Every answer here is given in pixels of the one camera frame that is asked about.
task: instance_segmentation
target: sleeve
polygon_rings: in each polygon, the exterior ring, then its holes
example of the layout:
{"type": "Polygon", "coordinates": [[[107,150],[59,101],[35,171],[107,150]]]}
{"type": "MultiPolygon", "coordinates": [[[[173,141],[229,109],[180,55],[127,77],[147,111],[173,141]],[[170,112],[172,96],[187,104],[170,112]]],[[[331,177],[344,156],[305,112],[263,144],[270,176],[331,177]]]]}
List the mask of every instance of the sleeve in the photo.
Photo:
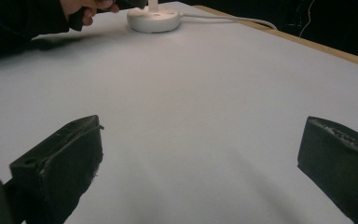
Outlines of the sleeve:
{"type": "Polygon", "coordinates": [[[68,31],[60,0],[0,0],[0,52],[37,35],[68,31]]]}

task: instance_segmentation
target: small white object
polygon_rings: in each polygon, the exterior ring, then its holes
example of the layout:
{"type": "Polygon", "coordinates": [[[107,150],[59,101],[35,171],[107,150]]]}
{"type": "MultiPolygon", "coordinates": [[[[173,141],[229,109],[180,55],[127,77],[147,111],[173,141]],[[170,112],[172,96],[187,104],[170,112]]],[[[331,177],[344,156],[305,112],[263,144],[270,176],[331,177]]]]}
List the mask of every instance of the small white object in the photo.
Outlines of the small white object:
{"type": "Polygon", "coordinates": [[[180,24],[180,15],[178,10],[169,7],[133,8],[127,14],[127,21],[132,30],[162,33],[176,29],[180,24]]]}

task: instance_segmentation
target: wooden table edge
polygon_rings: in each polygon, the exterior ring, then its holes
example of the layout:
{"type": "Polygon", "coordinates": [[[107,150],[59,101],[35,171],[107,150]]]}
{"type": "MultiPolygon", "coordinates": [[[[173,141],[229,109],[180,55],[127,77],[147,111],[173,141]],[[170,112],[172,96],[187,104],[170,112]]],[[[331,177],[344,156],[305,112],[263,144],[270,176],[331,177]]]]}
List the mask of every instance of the wooden table edge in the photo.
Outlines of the wooden table edge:
{"type": "MultiPolygon", "coordinates": [[[[194,7],[198,8],[198,9],[201,9],[203,11],[206,11],[206,12],[212,13],[214,15],[229,16],[227,13],[224,13],[224,12],[221,12],[221,11],[209,8],[209,7],[205,7],[205,6],[194,6],[194,7]]],[[[356,55],[349,54],[347,52],[344,52],[344,51],[341,51],[341,50],[338,50],[338,49],[333,49],[333,48],[327,47],[325,45],[321,45],[321,44],[309,41],[307,39],[300,38],[300,37],[295,36],[295,35],[289,35],[287,33],[281,32],[281,31],[273,30],[273,29],[271,29],[271,28],[269,28],[267,26],[260,25],[260,24],[257,24],[257,23],[251,22],[251,21],[236,21],[236,22],[238,22],[240,24],[250,26],[250,27],[255,28],[257,30],[260,30],[260,31],[267,32],[267,33],[272,34],[272,35],[276,35],[276,36],[288,39],[290,41],[293,41],[293,42],[296,42],[298,44],[307,46],[309,48],[317,49],[317,50],[322,51],[324,53],[328,53],[328,54],[334,55],[334,56],[336,56],[338,58],[341,58],[341,59],[344,59],[344,60],[347,60],[347,61],[350,61],[350,62],[358,64],[358,56],[356,56],[356,55]]]]}

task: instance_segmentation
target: white cable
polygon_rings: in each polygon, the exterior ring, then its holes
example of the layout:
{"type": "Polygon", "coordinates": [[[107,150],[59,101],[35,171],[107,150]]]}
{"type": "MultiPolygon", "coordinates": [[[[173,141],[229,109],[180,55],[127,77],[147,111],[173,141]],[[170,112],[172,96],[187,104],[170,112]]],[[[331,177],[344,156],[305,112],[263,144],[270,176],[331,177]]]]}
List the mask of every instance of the white cable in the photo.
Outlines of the white cable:
{"type": "Polygon", "coordinates": [[[234,21],[252,21],[256,23],[260,23],[263,25],[267,25],[268,27],[278,30],[278,28],[272,24],[269,21],[261,21],[257,19],[250,19],[250,18],[244,18],[244,17],[234,17],[234,16],[201,16],[201,15],[195,15],[195,14],[189,14],[189,13],[180,13],[181,17],[193,17],[193,18],[203,18],[203,19],[223,19],[223,20],[234,20],[234,21]]]}
{"type": "Polygon", "coordinates": [[[312,0],[312,2],[310,3],[310,6],[308,7],[308,22],[307,24],[304,26],[304,28],[301,30],[301,33],[298,37],[302,36],[302,33],[305,31],[305,28],[307,28],[308,25],[310,25],[310,8],[312,7],[313,3],[315,2],[315,0],[312,0]]]}

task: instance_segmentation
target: white table surface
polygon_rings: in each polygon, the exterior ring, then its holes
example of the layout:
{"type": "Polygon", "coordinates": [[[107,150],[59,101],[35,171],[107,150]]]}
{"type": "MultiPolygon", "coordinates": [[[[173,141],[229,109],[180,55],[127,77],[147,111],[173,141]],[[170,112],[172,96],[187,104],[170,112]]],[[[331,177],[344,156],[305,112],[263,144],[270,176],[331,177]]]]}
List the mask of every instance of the white table surface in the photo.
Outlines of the white table surface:
{"type": "Polygon", "coordinates": [[[308,116],[358,131],[357,64],[226,21],[140,34],[126,13],[0,60],[1,180],[96,114],[103,163],[66,223],[351,223],[296,157],[308,116]]]}

